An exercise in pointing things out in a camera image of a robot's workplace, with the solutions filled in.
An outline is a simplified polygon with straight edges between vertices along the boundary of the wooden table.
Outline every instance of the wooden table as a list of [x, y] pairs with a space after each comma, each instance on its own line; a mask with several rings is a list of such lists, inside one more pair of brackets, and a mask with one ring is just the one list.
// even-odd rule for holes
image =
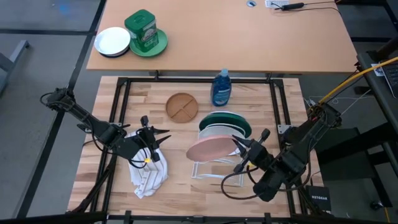
[[124, 20], [140, 9], [156, 16], [157, 27], [169, 38], [166, 50], [154, 58], [131, 51], [106, 58], [93, 48], [87, 69], [284, 73], [356, 69], [355, 49], [341, 16], [332, 9], [281, 12], [266, 8], [264, 0], [256, 7], [248, 7], [246, 0], [112, 0], [106, 3], [98, 32], [124, 27]]
[[[108, 120], [116, 88], [117, 77], [102, 77], [96, 97], [93, 115], [98, 119]], [[299, 80], [284, 79], [285, 94], [289, 107], [292, 124], [299, 125], [306, 119]], [[121, 98], [119, 98], [117, 113], [119, 114]], [[193, 95], [199, 103], [199, 112], [189, 123], [174, 123], [165, 113], [167, 99], [178, 92]], [[189, 146], [197, 140], [198, 125], [210, 111], [229, 110], [243, 115], [250, 123], [252, 138], [257, 139], [264, 128], [271, 131], [271, 135], [264, 143], [273, 155], [279, 153], [279, 144], [275, 128], [274, 110], [271, 102], [269, 85], [266, 84], [233, 84], [232, 97], [227, 106], [215, 108], [211, 105], [210, 83], [145, 83], [131, 84], [125, 124], [132, 132], [141, 127], [141, 116], [148, 115], [150, 125], [158, 129], [169, 129], [172, 137], [160, 145], [169, 167], [169, 178], [151, 197], [138, 199], [134, 195], [135, 186], [131, 183], [128, 162], [119, 158], [116, 165], [114, 182], [109, 203], [109, 213], [123, 215], [131, 210], [133, 215], [176, 215], [176, 216], [221, 216], [221, 217], [263, 217], [270, 213], [272, 217], [289, 217], [287, 195], [279, 192], [270, 202], [263, 202], [259, 198], [251, 200], [231, 200], [226, 198], [220, 190], [220, 179], [191, 178], [193, 161], [185, 157]], [[283, 118], [282, 107], [279, 108]], [[93, 144], [83, 148], [81, 159], [73, 185], [68, 209], [75, 208], [87, 195], [95, 183], [101, 152]], [[318, 159], [315, 151], [311, 153], [312, 172], [319, 171]], [[233, 167], [223, 167], [214, 163], [211, 170], [222, 170], [231, 173]], [[257, 170], [253, 176], [259, 179], [263, 174]], [[321, 173], [313, 177], [314, 185], [323, 185]], [[226, 191], [238, 197], [252, 195], [252, 183], [244, 176], [244, 187], [226, 186]], [[295, 193], [295, 207], [299, 212], [299, 200]]]

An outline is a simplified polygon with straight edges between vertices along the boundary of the yellow cable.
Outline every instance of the yellow cable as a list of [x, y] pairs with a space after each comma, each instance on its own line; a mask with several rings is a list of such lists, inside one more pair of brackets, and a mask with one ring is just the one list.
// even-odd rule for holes
[[380, 63], [379, 65], [373, 66], [371, 68], [368, 68], [366, 70], [363, 70], [362, 72], [357, 73], [356, 75], [352, 76], [351, 78], [347, 79], [346, 81], [344, 81], [342, 84], [338, 85], [334, 90], [332, 90], [331, 92], [329, 92], [325, 97], [323, 97], [319, 103], [323, 103], [326, 99], [328, 99], [331, 95], [333, 95], [334, 93], [336, 93], [339, 89], [341, 89], [343, 86], [347, 85], [349, 82], [353, 81], [354, 79], [364, 75], [365, 73], [368, 73], [370, 71], [373, 71], [376, 68], [379, 68], [381, 66], [385, 66], [391, 62], [395, 62], [396, 60], [398, 60], [398, 57], [394, 57], [393, 59], [390, 59], [386, 62]]
[[388, 216], [388, 211], [386, 207], [384, 207], [384, 213], [386, 214], [387, 222], [390, 223], [390, 217]]

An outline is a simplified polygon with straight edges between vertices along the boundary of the dish soap bottle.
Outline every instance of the dish soap bottle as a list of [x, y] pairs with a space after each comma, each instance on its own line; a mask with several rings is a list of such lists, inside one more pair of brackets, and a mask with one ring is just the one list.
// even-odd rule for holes
[[215, 106], [224, 106], [228, 103], [231, 96], [232, 84], [228, 76], [228, 69], [222, 69], [214, 78], [211, 85], [211, 103]]

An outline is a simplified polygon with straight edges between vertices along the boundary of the green saucer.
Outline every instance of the green saucer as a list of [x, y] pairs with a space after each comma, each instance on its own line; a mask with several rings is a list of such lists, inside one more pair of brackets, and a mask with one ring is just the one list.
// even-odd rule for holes
[[136, 45], [134, 44], [133, 41], [130, 41], [130, 49], [136, 55], [139, 55], [141, 57], [153, 57], [153, 56], [156, 56], [156, 55], [162, 53], [162, 51], [164, 49], [166, 49], [166, 46], [167, 46], [167, 36], [162, 30], [157, 29], [157, 37], [159, 38], [159, 43], [153, 49], [150, 49], [148, 52], [140, 51], [136, 47]]
[[251, 127], [250, 124], [241, 116], [231, 114], [231, 113], [213, 113], [209, 114], [206, 118], [203, 118], [199, 123], [200, 131], [205, 129], [210, 124], [216, 123], [225, 123], [225, 124], [233, 124], [238, 127], [241, 127], [246, 132], [245, 138], [251, 135]]

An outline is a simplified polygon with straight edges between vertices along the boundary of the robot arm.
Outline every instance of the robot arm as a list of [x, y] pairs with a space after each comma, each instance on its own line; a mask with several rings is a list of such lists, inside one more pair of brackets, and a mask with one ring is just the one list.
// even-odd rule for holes
[[147, 116], [141, 118], [142, 128], [137, 135], [125, 138], [127, 132], [123, 127], [95, 118], [76, 103], [75, 96], [71, 90], [67, 88], [56, 88], [53, 93], [49, 93], [48, 95], [47, 102], [42, 102], [45, 106], [52, 110], [66, 111], [72, 114], [83, 123], [79, 128], [82, 130], [86, 128], [90, 129], [92, 135], [97, 138], [96, 141], [103, 144], [105, 148], [112, 150], [113, 153], [118, 156], [131, 160], [140, 149], [148, 147], [151, 152], [151, 159], [154, 162], [159, 161], [159, 155], [155, 152], [155, 149], [159, 148], [161, 142], [170, 136], [156, 140], [154, 135], [166, 133], [169, 130], [159, 130], [155, 129], [153, 126], [148, 127]]
[[[314, 106], [308, 117], [309, 119], [299, 127], [286, 130], [282, 136], [282, 149], [276, 157], [261, 145], [270, 134], [268, 129], [262, 132], [258, 141], [234, 136], [243, 158], [235, 167], [234, 173], [241, 172], [248, 162], [263, 170], [264, 175], [253, 186], [254, 193], [261, 200], [269, 202], [278, 191], [298, 190], [303, 187], [311, 175], [311, 150], [330, 128], [341, 123], [339, 112], [328, 104]], [[308, 163], [308, 175], [303, 185], [292, 189], [280, 189], [282, 184], [295, 184], [305, 172]]]

